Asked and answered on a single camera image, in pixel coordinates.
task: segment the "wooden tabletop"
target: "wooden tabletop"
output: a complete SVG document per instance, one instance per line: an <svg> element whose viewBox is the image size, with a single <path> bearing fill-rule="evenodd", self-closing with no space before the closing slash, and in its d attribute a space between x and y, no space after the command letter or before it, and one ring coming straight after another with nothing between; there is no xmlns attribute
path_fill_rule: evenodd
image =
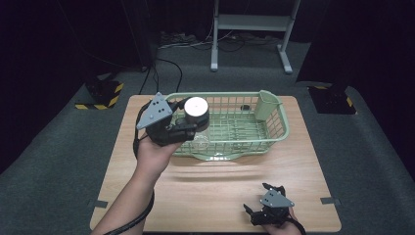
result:
<svg viewBox="0 0 415 235"><path fill-rule="evenodd" d="M94 228L130 179L135 164L132 152L139 109L153 96L132 96L115 141L90 226ZM322 204L330 192L317 160L296 98L280 96L290 126L289 136L260 156L229 162L204 162L193 157L172 157L159 179L148 232L263 232L253 226L243 204L259 211L266 182L283 185L287 198L308 232L336 232L342 227L333 204Z"/></svg>

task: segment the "green basket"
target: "green basket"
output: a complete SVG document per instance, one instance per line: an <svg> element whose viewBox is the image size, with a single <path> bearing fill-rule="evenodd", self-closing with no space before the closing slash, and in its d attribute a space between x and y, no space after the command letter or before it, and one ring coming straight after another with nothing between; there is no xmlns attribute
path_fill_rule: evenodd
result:
<svg viewBox="0 0 415 235"><path fill-rule="evenodd" d="M165 99L172 102L187 97L207 100L209 127L204 134L208 142L200 148L195 147L194 141L187 141L174 156L229 161L241 156L261 155L289 134L282 102L268 91L173 93ZM172 121L184 116L184 110L177 110Z"/></svg>

